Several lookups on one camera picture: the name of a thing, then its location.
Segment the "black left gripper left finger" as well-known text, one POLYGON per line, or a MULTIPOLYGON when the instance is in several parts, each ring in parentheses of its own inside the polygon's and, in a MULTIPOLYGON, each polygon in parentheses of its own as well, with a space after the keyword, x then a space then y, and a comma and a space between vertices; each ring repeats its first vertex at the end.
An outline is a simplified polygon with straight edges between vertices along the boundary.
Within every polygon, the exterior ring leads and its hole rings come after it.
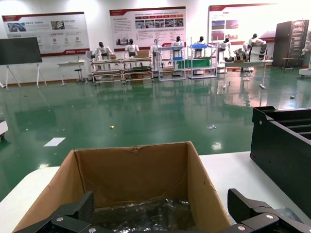
POLYGON ((19 233, 110 233, 90 223, 94 212, 94 195, 87 192, 78 202, 59 206, 46 219, 18 230, 19 233))

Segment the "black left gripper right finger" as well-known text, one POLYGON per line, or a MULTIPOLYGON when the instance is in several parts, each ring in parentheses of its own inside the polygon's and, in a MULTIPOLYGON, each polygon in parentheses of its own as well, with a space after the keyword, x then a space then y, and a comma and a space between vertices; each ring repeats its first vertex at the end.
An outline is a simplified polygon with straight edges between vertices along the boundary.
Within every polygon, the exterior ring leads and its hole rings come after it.
POLYGON ((236 224, 222 233, 310 233, 311 227, 282 216, 263 201, 246 198, 237 189, 227 192, 227 207, 236 224))

